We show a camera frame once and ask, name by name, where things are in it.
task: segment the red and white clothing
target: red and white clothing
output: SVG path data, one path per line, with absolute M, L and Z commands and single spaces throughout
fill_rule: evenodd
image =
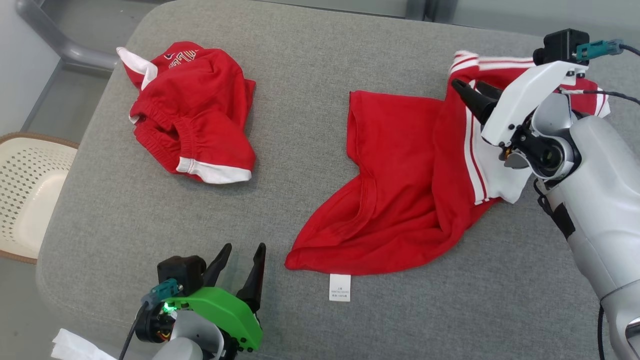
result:
M 255 82 L 221 49 L 176 42 L 147 61 L 118 55 L 140 90 L 129 119 L 134 134 L 172 174 L 211 184 L 251 179 L 255 153 L 244 135 Z
M 327 200 L 298 235 L 285 266 L 371 275 L 424 265 L 453 247 L 498 198 L 515 202 L 531 171 L 505 168 L 500 149 L 451 87 L 458 78 L 505 88 L 530 58 L 456 53 L 444 101 L 350 94 L 347 155 L 360 174 Z M 570 90 L 596 90 L 578 79 Z M 578 111 L 606 115 L 600 95 L 574 95 Z

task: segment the teal connector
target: teal connector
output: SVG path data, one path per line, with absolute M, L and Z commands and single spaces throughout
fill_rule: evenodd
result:
M 620 49 L 620 45 L 624 43 L 625 42 L 620 39 L 614 39 L 578 45 L 575 52 L 575 59 L 578 61 L 587 61 L 605 55 L 618 55 L 622 53 L 623 49 Z

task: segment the gray fabric surface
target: gray fabric surface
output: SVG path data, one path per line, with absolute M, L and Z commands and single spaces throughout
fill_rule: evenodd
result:
M 37 280 L 68 328 L 122 344 L 156 263 L 234 249 L 219 285 L 237 291 L 260 241 L 267 264 L 264 342 L 240 359 L 595 359 L 597 299 L 530 186 L 498 204 L 460 243 L 422 268 L 357 277 L 350 303 L 328 301 L 329 276 L 292 272 L 303 224 L 357 174 L 345 153 L 348 93 L 443 98 L 453 54 L 528 56 L 541 39 L 425 22 L 246 1 L 156 8 L 128 48 L 153 58 L 171 43 L 220 47 L 257 82 L 246 132 L 249 183 L 211 186 L 165 172 L 132 135 L 137 90 L 118 66 L 51 219 Z M 592 62 L 601 87 L 636 93 L 630 54 Z M 612 99 L 632 148 L 637 108 Z M 133 349 L 155 346 L 133 341 Z

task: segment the green led light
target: green led light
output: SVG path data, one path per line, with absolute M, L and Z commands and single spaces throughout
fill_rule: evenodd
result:
M 176 309 L 177 307 L 169 306 L 167 303 L 164 303 L 164 306 L 162 307 L 162 310 L 167 314 L 174 312 Z

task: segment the white logo on red fabric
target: white logo on red fabric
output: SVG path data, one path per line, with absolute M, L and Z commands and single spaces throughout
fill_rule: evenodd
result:
M 181 51 L 175 55 L 175 59 L 169 64 L 169 68 L 172 68 L 176 65 L 180 65 L 183 61 L 189 62 L 196 58 L 196 52 L 198 50 L 186 50 Z

